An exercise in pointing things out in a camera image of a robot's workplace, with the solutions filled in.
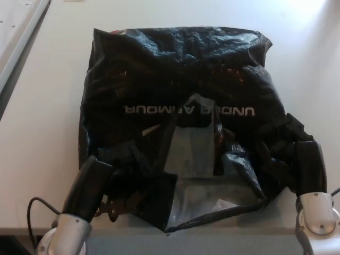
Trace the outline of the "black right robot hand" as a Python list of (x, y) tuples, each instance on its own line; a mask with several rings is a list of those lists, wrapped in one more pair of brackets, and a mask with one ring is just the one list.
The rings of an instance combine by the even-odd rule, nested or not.
[(326, 193), (327, 174), (320, 144), (293, 115), (274, 118), (256, 130), (261, 170), (297, 197)]

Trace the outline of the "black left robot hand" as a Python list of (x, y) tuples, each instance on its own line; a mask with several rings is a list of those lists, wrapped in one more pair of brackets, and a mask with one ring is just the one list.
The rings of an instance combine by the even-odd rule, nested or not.
[(138, 214), (160, 177), (133, 142), (98, 149), (80, 168), (62, 213), (88, 223), (103, 213), (112, 222), (123, 214)]

